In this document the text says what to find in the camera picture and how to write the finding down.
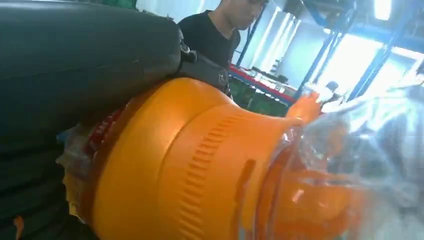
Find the red label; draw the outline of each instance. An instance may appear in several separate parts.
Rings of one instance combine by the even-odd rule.
[[[95,153],[99,150],[103,141],[105,140],[106,135],[113,126],[114,123],[121,116],[125,107],[119,110],[114,111],[111,115],[107,116],[103,121],[98,123],[90,137],[88,138],[87,145],[84,148],[84,152],[91,158],[94,157]]]

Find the ceiling light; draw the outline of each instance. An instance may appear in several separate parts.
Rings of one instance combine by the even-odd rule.
[[[374,0],[375,18],[387,21],[392,13],[392,0]]]

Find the plastic wrap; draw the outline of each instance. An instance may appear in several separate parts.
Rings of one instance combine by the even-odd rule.
[[[272,239],[424,239],[423,118],[424,88],[409,86],[308,124],[281,175]]]

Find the orange bottle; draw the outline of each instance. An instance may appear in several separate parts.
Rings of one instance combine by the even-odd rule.
[[[312,109],[304,122],[317,116]],[[134,99],[113,126],[95,157],[79,215],[102,240],[341,234],[355,193],[298,181],[339,176],[303,166],[296,141],[305,115],[295,112],[286,118],[252,113],[205,83],[171,80]],[[300,191],[304,197],[294,200]]]

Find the black t-shirt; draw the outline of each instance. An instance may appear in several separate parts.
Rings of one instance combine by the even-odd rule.
[[[225,38],[208,16],[210,11],[184,18],[178,23],[184,43],[212,62],[228,69],[233,53],[240,44],[240,32],[235,30],[230,39]]]

